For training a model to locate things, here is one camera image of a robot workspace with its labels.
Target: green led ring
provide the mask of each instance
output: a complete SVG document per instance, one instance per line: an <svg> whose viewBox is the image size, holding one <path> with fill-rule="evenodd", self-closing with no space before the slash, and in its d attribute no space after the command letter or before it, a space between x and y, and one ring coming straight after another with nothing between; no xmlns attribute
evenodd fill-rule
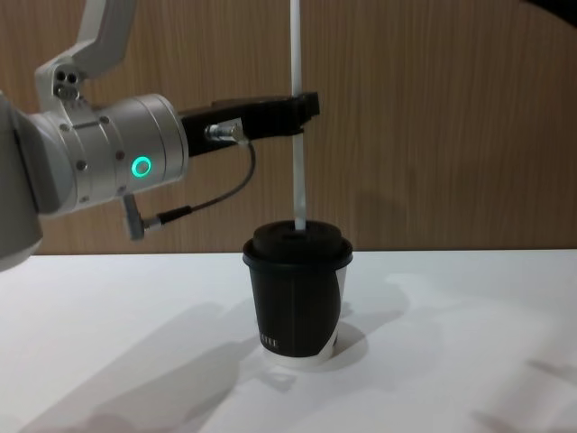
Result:
<svg viewBox="0 0 577 433"><path fill-rule="evenodd" d="M146 163L146 171L138 171L139 164ZM144 178L150 174L152 170L152 161L147 156L139 156L133 162L133 175L135 178Z"/></svg>

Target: wood panel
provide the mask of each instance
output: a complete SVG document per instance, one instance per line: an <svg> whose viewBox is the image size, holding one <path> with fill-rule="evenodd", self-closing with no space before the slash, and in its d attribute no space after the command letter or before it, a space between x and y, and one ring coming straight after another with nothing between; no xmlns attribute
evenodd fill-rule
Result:
<svg viewBox="0 0 577 433"><path fill-rule="evenodd" d="M301 0L310 214L357 249L577 246L577 32L518 0ZM83 2L0 2L0 88L37 109L33 71L75 40ZM98 104L161 93L178 109L289 92L288 0L139 0ZM43 253L238 251L291 216L287 139L257 144L239 196L125 239L118 203L44 224ZM192 161L144 214L229 189L247 156Z"/></svg>

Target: cup bottom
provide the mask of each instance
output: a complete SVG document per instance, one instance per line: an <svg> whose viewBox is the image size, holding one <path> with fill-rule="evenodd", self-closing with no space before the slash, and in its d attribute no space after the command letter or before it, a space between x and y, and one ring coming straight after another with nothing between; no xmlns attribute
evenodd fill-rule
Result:
<svg viewBox="0 0 577 433"><path fill-rule="evenodd" d="M263 351L264 357L266 359L268 359L270 362L275 363L277 365L282 365L283 367L288 367L288 368L314 367L314 366L325 363L326 361L328 361L331 358L331 356L333 356L334 342L336 341L337 334L338 334L338 325L337 325L336 329L334 330L333 334L331 335L331 337L326 342L325 347L323 347L323 349L317 355L314 355L314 356L306 356L306 357L302 357L302 358L296 358L296 357L292 357L292 356L284 356L284 355L275 354L274 352L271 352L266 347L263 347L262 351Z"/></svg>

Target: green light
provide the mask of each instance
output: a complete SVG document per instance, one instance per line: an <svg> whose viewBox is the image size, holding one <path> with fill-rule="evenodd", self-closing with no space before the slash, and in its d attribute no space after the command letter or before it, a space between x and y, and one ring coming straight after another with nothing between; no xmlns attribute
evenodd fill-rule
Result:
<svg viewBox="0 0 577 433"><path fill-rule="evenodd" d="M144 178L151 173L152 161L147 156L139 156L133 162L133 175L135 178Z"/></svg>

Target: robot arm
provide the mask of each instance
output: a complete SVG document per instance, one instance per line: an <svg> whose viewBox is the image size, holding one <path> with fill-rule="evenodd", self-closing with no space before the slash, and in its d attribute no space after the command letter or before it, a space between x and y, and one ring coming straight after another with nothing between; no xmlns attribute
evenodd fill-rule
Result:
<svg viewBox="0 0 577 433"><path fill-rule="evenodd" d="M122 60L135 6L135 0L87 0L76 45L36 71L41 113L26 115L0 94L0 271L37 249L39 216L116 198L131 238L142 239L153 225L199 207L142 220L133 194L182 179L190 157L300 134L319 114L316 93L229 101L182 115L160 95L94 109L82 83Z"/></svg>

